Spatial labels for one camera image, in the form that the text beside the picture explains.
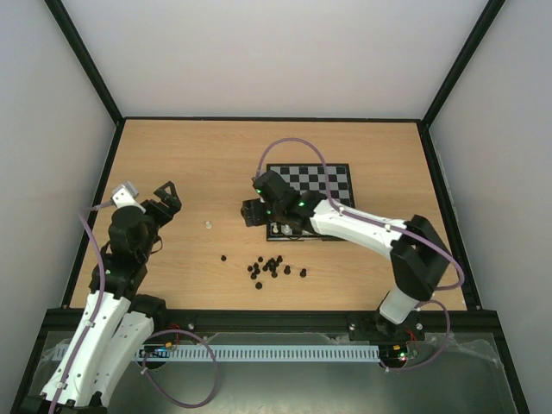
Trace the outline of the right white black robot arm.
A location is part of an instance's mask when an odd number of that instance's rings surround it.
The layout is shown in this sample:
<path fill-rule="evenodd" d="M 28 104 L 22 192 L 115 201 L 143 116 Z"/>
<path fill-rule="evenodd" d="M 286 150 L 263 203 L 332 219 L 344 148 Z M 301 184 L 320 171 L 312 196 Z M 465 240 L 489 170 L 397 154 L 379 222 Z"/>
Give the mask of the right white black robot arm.
<path fill-rule="evenodd" d="M 255 177 L 257 197 L 245 200 L 241 215 L 248 227 L 269 223 L 286 225 L 296 232 L 329 236 L 368 248 L 391 262 L 393 288 L 377 309 L 376 327 L 393 338 L 406 327 L 406 319 L 419 305 L 428 303 L 449 266 L 462 285 L 463 270 L 431 223 L 423 216 L 410 220 L 375 216 L 350 208 L 328 192 L 297 191 L 274 171 Z"/>

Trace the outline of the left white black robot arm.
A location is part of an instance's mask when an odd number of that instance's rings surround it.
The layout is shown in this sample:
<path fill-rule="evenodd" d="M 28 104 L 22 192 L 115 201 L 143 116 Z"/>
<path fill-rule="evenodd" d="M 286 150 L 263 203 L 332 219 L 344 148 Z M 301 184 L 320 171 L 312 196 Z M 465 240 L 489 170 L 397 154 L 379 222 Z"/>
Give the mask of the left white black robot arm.
<path fill-rule="evenodd" d="M 141 203 L 131 182 L 119 185 L 108 241 L 91 245 L 97 256 L 84 311 L 61 362 L 38 396 L 27 396 L 20 413 L 105 413 L 138 348 L 166 322 L 163 299 L 140 294 L 147 262 L 160 229 L 182 203 L 173 182 Z"/>

